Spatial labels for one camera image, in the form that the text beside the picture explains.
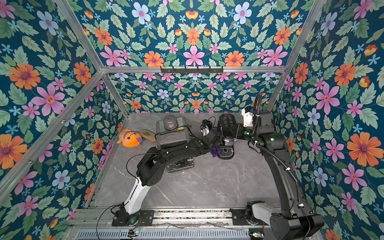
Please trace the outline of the black capsule coffee machine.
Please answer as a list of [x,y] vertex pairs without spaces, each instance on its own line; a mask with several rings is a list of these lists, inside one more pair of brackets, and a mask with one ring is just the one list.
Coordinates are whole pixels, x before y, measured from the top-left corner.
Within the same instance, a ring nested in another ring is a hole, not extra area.
[[230,160],[235,155],[234,143],[237,140],[238,124],[235,116],[232,114],[220,115],[217,129],[222,134],[218,157],[221,160]]

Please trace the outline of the silver espresso coffee machine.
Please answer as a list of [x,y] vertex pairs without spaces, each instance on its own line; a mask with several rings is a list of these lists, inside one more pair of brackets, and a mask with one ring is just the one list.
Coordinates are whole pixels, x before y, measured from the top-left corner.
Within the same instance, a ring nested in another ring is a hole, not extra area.
[[[166,115],[156,122],[155,139],[158,149],[169,149],[190,142],[193,134],[185,117]],[[194,159],[184,159],[167,166],[168,173],[182,171],[194,167]]]

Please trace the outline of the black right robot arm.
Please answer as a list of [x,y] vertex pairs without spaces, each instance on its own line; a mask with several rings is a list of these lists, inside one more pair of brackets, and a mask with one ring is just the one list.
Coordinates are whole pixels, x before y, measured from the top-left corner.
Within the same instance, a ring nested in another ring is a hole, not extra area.
[[272,172],[281,207],[255,201],[247,205],[247,210],[254,219],[270,226],[276,240],[307,240],[325,222],[306,201],[292,168],[286,139],[274,131],[272,114],[262,110],[262,99],[258,94],[253,107],[243,109],[244,122],[238,124],[236,137],[247,141],[250,149],[260,150]]

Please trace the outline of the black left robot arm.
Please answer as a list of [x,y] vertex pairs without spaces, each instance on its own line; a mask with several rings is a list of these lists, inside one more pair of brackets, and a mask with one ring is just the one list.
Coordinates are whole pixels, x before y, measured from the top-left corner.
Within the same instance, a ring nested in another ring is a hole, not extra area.
[[150,188],[163,177],[167,166],[182,160],[208,154],[220,145],[222,134],[213,129],[208,135],[192,138],[185,144],[170,148],[150,148],[137,165],[135,184],[127,199],[114,213],[113,227],[137,226],[142,220],[141,207]]

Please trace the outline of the purple microfiber cloth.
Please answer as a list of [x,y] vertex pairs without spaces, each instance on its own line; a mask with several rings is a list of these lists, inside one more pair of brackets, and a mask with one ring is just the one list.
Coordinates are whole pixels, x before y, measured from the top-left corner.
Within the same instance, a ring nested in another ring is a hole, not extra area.
[[215,146],[210,151],[213,158],[217,157],[220,154],[220,146]]

